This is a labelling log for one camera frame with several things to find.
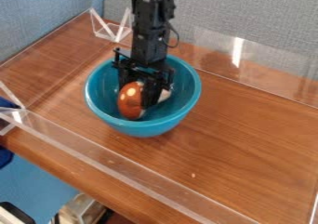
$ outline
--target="blue bowl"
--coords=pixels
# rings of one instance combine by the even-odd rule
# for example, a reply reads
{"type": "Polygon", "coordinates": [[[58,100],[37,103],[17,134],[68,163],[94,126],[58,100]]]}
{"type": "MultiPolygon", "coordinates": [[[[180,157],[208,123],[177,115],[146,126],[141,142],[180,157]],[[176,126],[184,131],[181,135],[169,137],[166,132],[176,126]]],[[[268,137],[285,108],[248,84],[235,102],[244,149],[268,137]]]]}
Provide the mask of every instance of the blue bowl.
{"type": "Polygon", "coordinates": [[[168,56],[168,65],[174,69],[170,97],[148,108],[142,118],[129,121],[116,107],[117,70],[112,61],[105,61],[88,76],[84,98],[89,109],[114,130],[129,136],[148,138],[165,133],[184,119],[201,94],[196,71],[182,60],[168,56]]]}

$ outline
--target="wooden surface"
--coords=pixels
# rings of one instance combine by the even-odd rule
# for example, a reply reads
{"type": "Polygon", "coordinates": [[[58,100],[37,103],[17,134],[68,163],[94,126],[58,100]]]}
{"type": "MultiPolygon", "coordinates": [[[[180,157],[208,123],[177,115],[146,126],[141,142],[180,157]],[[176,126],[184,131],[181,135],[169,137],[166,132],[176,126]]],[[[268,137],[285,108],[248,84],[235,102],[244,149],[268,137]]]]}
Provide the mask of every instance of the wooden surface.
{"type": "MultiPolygon", "coordinates": [[[[198,72],[202,94],[177,127],[156,138],[124,136],[98,121],[82,100],[86,75],[113,56],[114,47],[89,30],[89,18],[81,16],[10,62],[9,71],[0,70],[30,110],[260,223],[308,223],[318,177],[316,110],[198,72]],[[89,59],[84,48],[94,51],[89,59]]],[[[173,53],[193,64],[192,52],[200,49],[184,47],[186,50],[173,53]]],[[[225,56],[209,51],[202,64],[219,64],[220,70],[224,62],[225,56]]],[[[249,68],[269,70],[253,63],[249,68]]],[[[281,72],[276,76],[300,80],[281,72]]],[[[130,221],[193,222],[19,129],[3,136],[2,143],[130,221]]]]}

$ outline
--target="black cable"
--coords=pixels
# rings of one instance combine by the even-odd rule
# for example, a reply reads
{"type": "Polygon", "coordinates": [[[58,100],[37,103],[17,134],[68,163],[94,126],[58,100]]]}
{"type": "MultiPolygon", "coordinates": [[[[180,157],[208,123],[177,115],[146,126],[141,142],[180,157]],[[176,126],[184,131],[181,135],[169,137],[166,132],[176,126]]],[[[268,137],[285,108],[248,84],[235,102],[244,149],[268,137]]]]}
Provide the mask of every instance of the black cable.
{"type": "Polygon", "coordinates": [[[174,35],[176,35],[176,44],[173,46],[170,46],[166,41],[164,40],[164,38],[161,38],[161,41],[162,41],[162,44],[168,47],[168,48],[176,48],[177,45],[178,45],[178,42],[180,42],[180,35],[178,33],[176,32],[176,30],[173,29],[172,25],[169,22],[166,22],[166,25],[169,27],[169,29],[173,31],[174,35]]]}

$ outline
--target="brown egg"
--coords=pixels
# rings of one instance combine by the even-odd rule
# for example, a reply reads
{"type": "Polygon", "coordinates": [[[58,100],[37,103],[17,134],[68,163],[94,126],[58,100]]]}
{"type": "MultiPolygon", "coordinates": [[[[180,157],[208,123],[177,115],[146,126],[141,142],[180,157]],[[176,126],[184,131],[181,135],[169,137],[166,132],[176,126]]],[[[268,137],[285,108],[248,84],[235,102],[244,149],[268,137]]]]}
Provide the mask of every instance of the brown egg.
{"type": "Polygon", "coordinates": [[[144,114],[141,107],[142,85],[141,82],[130,82],[122,86],[118,92],[117,109],[120,114],[129,120],[138,119],[144,114]]]}

